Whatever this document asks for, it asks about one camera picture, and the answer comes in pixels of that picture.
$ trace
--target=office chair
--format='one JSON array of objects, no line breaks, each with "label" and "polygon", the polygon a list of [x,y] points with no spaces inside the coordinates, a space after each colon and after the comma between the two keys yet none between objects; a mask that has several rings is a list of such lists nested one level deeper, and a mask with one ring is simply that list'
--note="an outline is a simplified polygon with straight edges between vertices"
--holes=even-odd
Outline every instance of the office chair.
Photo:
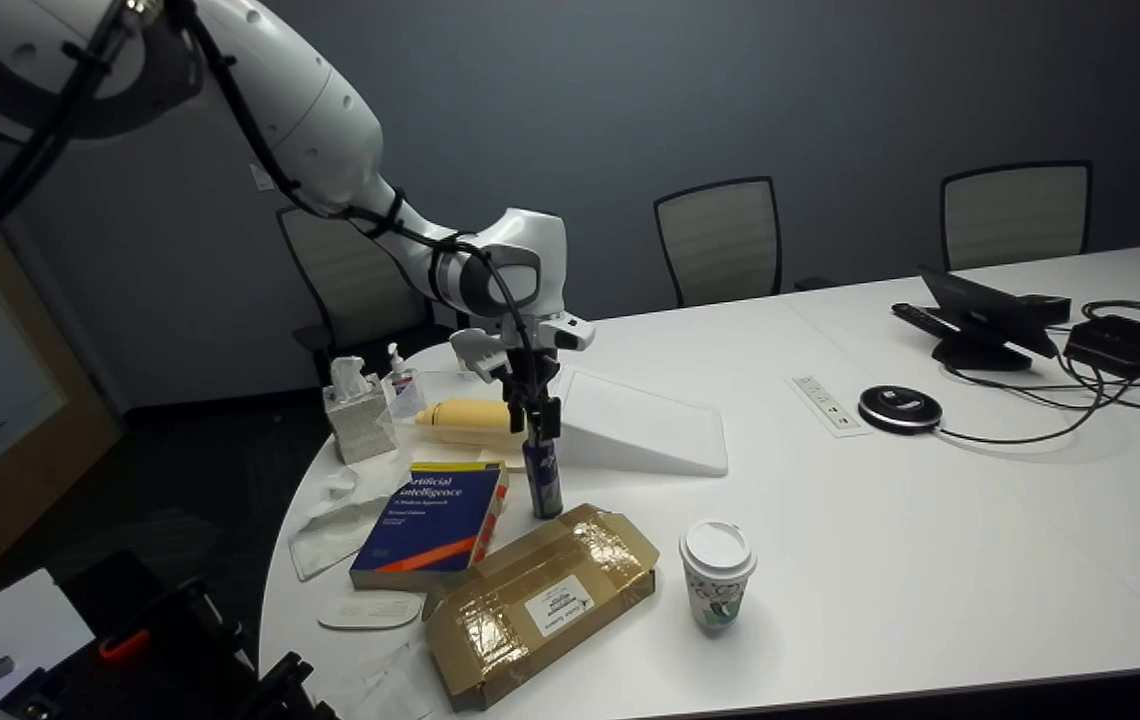
[{"label": "office chair", "polygon": [[653,203],[682,305],[781,291],[781,220],[768,176],[722,181]]},{"label": "office chair", "polygon": [[454,327],[434,320],[434,305],[414,291],[401,264],[353,223],[284,206],[281,232],[323,312],[323,322],[298,332],[320,382],[329,382],[334,354],[363,354],[368,370],[386,370],[388,343],[414,354],[450,340]]},{"label": "office chair", "polygon": [[1070,165],[1010,165],[941,183],[949,268],[1076,255],[1088,244],[1088,176]]}]

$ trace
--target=blue book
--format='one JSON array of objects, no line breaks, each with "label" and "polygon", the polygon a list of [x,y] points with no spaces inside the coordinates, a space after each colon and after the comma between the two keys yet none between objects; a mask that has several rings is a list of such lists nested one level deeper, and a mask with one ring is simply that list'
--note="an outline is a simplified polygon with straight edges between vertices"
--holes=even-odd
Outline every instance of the blue book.
[{"label": "blue book", "polygon": [[500,465],[414,465],[363,539],[356,589],[434,589],[484,560],[504,500]]}]

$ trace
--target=brown box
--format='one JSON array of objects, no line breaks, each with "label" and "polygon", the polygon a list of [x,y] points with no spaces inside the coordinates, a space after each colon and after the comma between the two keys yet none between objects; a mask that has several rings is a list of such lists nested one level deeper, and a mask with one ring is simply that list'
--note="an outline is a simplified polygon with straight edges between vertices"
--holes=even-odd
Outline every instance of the brown box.
[{"label": "brown box", "polygon": [[653,592],[649,534],[579,503],[444,585],[424,640],[454,708],[494,708]]}]

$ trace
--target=power adapter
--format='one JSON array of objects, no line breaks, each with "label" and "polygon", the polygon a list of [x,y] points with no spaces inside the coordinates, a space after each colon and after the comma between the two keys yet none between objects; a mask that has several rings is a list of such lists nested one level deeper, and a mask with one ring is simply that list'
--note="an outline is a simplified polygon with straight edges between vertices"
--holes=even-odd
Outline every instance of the power adapter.
[{"label": "power adapter", "polygon": [[1135,381],[1140,374],[1140,322],[1127,317],[1095,317],[1071,327],[1063,354],[1094,363],[1101,370]]}]

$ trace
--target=cup lid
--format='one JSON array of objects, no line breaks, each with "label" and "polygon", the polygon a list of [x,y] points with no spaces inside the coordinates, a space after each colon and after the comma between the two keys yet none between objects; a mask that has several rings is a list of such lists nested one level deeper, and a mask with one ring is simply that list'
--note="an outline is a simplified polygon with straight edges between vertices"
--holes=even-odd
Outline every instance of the cup lid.
[{"label": "cup lid", "polygon": [[686,553],[691,565],[708,573],[741,573],[751,565],[751,548],[743,543],[741,527],[728,520],[697,520],[686,532]]}]

